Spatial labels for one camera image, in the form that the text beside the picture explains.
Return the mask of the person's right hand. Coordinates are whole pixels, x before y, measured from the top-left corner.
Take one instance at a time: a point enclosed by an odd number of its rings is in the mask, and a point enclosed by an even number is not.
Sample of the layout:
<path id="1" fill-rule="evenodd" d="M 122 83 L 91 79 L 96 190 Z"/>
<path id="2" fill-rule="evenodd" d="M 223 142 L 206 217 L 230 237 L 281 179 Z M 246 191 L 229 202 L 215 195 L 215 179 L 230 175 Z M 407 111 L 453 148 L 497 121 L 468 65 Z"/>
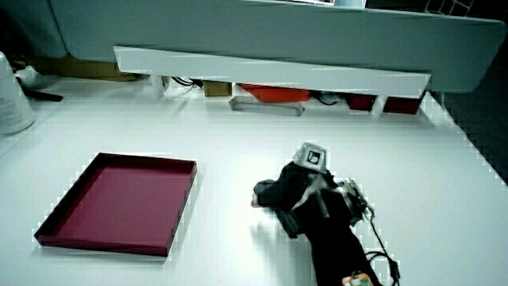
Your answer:
<path id="1" fill-rule="evenodd" d="M 324 148 L 305 142 L 277 180 L 262 180 L 253 188 L 257 203 L 275 212 L 289 238 L 305 232 L 305 218 L 329 221 L 333 205 L 326 200 L 332 195 L 342 198 L 338 210 L 344 214 L 342 222 L 349 226 L 375 214 L 353 179 L 334 180 L 326 168 L 326 158 Z"/>

